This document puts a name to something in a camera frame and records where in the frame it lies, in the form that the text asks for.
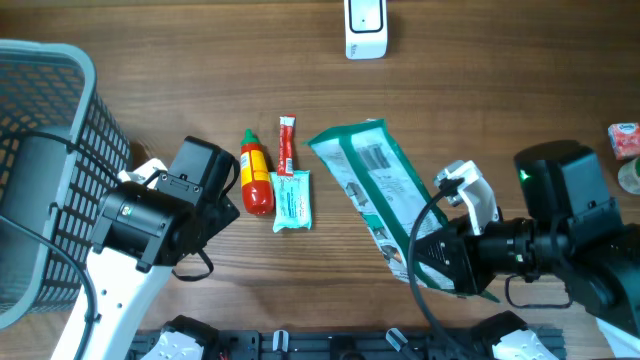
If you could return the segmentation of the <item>red sauce bottle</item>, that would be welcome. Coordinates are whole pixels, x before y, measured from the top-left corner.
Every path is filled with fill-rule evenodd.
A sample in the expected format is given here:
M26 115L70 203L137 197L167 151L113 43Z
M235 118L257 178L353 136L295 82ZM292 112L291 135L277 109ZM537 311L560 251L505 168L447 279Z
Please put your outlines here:
M262 145L251 129L241 142L241 191L249 214L266 215L274 210L274 192Z

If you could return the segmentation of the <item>teal wet wipes pack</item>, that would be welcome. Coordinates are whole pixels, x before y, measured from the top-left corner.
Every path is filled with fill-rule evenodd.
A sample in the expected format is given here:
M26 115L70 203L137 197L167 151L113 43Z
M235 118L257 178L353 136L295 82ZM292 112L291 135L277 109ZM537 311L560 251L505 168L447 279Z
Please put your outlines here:
M292 176L270 173L275 196L273 232L284 228L312 227L310 172L295 170Z

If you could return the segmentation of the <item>green 3M gloves package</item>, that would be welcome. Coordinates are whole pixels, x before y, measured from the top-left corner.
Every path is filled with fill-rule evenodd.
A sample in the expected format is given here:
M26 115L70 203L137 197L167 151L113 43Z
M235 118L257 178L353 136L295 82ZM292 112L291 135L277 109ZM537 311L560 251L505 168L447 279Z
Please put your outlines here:
M413 225L431 196L384 119L329 128L307 142L352 201L393 274L409 282L407 251ZM437 206L420 228L446 227Z

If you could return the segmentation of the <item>red stick sachet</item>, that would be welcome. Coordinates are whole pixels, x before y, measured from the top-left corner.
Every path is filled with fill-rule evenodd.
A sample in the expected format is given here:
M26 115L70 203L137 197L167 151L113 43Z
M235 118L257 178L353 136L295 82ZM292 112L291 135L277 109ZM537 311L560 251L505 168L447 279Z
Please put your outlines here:
M293 133L296 116L288 114L280 117L279 129L279 160L277 174L292 176L293 169Z

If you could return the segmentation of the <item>green lid jar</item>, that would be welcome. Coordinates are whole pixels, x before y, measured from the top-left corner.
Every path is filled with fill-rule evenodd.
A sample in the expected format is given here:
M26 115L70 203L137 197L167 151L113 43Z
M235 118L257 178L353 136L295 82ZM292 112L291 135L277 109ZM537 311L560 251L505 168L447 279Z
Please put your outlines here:
M633 195L640 194L639 161L637 157L623 165L618 171L618 183L621 188Z

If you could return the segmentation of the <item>red small carton box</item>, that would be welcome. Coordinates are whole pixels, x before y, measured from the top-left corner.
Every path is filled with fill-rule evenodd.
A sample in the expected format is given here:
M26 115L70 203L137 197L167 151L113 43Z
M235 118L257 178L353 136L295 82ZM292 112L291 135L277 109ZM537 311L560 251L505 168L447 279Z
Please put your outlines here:
M638 123L616 123L608 127L608 136L617 160L639 156L640 134Z

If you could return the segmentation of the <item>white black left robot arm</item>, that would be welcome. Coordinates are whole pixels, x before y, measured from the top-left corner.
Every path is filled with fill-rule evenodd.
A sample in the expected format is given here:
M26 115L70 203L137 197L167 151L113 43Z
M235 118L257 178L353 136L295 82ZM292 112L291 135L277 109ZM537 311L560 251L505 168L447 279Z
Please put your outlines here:
M239 216L228 193L240 175L229 152L188 136L168 170L105 193L86 259L89 284L56 359L123 359L150 305L190 254Z

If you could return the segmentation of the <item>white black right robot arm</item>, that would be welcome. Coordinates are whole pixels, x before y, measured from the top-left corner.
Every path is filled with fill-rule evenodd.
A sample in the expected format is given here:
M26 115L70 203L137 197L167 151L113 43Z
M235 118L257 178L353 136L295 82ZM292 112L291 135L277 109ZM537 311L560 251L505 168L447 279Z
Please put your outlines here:
M515 314L478 325L463 341L428 309L415 268L426 265L478 295L499 274L531 283L560 279L569 303L595 317L618 358L639 356L639 227L622 221L596 153L575 140L526 148L514 157L529 212L506 220L492 188L471 162L456 161L435 178L438 193L410 233L407 271L414 299L447 356L467 359L552 358Z

